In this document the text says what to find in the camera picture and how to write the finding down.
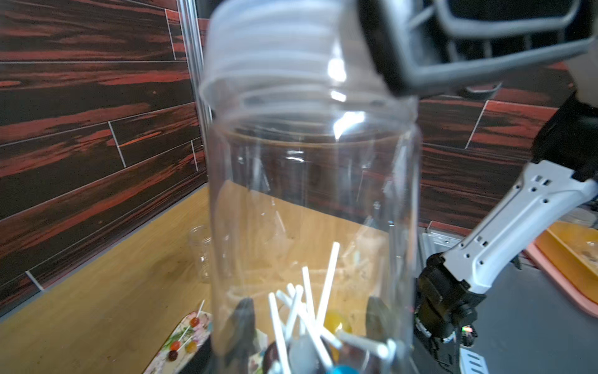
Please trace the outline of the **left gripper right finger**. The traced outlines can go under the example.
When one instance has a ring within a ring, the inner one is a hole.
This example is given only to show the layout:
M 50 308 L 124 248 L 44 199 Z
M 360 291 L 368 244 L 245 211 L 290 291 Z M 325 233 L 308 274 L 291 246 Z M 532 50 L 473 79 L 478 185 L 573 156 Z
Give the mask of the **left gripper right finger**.
M 406 373 L 406 344 L 400 338 L 400 318 L 380 297 L 370 296 L 366 308 L 366 337 L 387 344 L 393 341 L 396 351 L 392 355 L 391 373 Z

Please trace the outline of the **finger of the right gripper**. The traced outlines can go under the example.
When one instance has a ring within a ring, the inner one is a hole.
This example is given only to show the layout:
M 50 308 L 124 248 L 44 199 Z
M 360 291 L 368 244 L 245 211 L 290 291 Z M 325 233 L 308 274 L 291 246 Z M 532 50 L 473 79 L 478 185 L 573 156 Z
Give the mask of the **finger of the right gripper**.
M 497 82 L 583 55 L 597 35 L 595 1 L 359 1 L 357 10 L 397 97 Z

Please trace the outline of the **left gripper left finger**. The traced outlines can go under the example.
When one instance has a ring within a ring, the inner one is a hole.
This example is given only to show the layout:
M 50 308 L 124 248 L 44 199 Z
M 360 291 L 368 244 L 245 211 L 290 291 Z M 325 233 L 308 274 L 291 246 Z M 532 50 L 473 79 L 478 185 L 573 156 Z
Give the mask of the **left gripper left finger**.
M 253 299 L 244 298 L 218 331 L 199 346 L 180 373 L 249 373 L 249 358 L 255 347 L 255 307 Z

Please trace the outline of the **clear candy jar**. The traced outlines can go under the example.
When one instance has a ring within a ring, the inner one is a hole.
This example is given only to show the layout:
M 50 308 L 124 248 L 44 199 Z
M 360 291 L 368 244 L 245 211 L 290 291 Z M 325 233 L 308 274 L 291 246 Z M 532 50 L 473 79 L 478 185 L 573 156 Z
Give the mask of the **clear candy jar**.
M 210 230 L 203 225 L 192 228 L 188 234 L 188 244 L 195 263 L 199 281 L 204 284 L 209 283 L 209 252 L 211 245 Z

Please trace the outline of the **jar with white lid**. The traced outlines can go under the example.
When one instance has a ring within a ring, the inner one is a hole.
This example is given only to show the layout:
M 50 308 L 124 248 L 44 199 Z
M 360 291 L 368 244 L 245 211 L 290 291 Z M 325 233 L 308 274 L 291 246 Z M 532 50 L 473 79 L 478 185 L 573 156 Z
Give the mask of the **jar with white lid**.
M 249 90 L 212 108 L 208 137 L 213 319 L 251 298 L 277 358 L 268 294 L 303 283 L 319 305 L 340 244 L 325 327 L 366 338 L 370 296 L 400 318 L 411 370 L 418 101 L 315 85 Z

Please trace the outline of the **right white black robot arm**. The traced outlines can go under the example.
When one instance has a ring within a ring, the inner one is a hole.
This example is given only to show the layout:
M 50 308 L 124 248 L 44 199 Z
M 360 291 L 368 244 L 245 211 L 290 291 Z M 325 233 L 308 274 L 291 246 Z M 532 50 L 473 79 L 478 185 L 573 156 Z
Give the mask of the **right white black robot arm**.
M 595 1 L 360 1 L 377 72 L 395 97 L 454 91 L 487 99 L 503 78 L 568 61 L 576 92 L 537 134 L 514 186 L 417 280 L 416 363 L 461 372 L 463 330 L 496 277 L 544 230 L 597 198 Z

